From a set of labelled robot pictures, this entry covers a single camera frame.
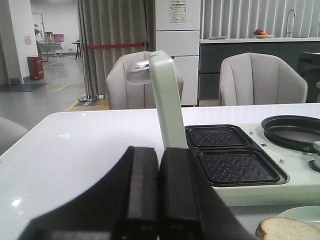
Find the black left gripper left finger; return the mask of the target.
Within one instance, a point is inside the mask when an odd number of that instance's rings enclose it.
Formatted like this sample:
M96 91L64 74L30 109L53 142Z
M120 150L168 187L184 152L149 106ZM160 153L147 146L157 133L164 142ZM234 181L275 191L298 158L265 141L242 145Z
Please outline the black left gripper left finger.
M158 219L155 150L128 147L97 183L34 218L24 240L155 240Z

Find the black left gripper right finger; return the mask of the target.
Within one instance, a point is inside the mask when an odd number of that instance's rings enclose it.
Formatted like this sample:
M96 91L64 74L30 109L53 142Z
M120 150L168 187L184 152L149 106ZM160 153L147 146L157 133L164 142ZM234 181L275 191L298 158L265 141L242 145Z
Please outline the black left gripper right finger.
M253 240L212 189L192 153L167 148L159 170L162 240Z

